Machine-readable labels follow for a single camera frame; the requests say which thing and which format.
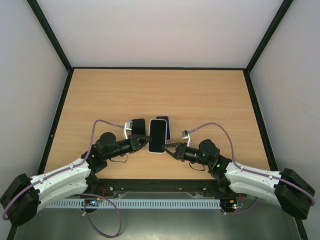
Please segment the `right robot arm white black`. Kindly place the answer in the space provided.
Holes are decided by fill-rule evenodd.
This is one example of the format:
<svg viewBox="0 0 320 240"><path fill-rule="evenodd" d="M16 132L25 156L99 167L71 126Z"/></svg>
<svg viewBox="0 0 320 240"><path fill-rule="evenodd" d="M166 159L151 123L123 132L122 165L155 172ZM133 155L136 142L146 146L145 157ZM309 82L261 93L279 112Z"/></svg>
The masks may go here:
<svg viewBox="0 0 320 240"><path fill-rule="evenodd" d="M178 161L189 161L208 167L208 173L217 180L218 191L251 195L280 206L294 218L305 220L312 206L314 189L295 171L267 171L234 163L220 154L210 140L203 140L198 148L185 142L164 144L162 149Z"/></svg>

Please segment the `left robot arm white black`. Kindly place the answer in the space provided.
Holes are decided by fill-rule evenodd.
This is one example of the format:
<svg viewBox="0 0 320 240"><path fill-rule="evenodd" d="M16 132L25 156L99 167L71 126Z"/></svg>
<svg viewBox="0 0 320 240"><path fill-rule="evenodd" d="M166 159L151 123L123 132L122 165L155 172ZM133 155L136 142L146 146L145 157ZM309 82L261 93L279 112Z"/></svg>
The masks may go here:
<svg viewBox="0 0 320 240"><path fill-rule="evenodd" d="M113 133L105 132L87 152L63 167L32 177L20 174L0 198L3 220L18 227L56 201L95 193L99 185L96 173L107 167L108 160L135 153L151 139L151 136L131 134L117 141Z"/></svg>

